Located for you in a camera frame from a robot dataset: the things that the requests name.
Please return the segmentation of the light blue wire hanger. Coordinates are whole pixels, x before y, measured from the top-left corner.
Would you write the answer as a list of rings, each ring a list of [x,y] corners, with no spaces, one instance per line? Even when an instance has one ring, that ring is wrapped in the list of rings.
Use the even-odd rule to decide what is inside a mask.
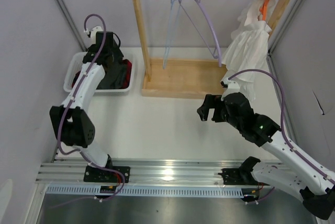
[[[171,49],[171,43],[173,39],[173,33],[174,29],[176,27],[176,23],[179,17],[180,8],[177,9],[177,13],[175,16],[174,24],[172,24],[173,21],[173,8],[174,3],[179,0],[170,0],[170,13],[169,13],[169,19],[168,19],[168,27],[167,27],[167,33],[166,33],[166,40],[165,40],[165,47],[164,47],[164,55],[163,55],[163,69],[166,69],[167,63],[168,63],[168,57]]]

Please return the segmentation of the dark grey dotted skirt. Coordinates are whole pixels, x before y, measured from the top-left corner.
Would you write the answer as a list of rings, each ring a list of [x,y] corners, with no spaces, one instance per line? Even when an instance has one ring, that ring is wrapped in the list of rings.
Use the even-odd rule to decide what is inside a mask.
[[[109,65],[103,65],[105,76],[100,81],[97,89],[121,89],[124,86],[128,73],[128,60],[112,62]]]

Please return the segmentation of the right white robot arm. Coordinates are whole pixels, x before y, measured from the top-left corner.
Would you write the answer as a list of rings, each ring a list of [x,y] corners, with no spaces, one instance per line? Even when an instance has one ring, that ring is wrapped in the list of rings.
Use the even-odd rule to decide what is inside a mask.
[[[276,156],[294,174],[273,168],[255,157],[240,166],[239,178],[245,184],[262,182],[280,189],[303,203],[314,216],[328,220],[334,212],[334,172],[318,163],[292,140],[284,130],[266,115],[255,113],[241,93],[225,97],[207,94],[197,109],[202,121],[226,122],[238,130],[248,142]]]

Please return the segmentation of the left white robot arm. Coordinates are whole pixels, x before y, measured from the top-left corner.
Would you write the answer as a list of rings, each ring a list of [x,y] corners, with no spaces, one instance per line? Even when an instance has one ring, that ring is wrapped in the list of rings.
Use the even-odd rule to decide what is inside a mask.
[[[94,141],[95,126],[87,111],[96,90],[123,89],[129,86],[132,64],[120,50],[121,41],[111,31],[98,31],[83,57],[81,70],[72,89],[60,106],[52,106],[51,118],[57,145],[72,147],[96,167],[95,176],[102,182],[113,178],[113,163]]]

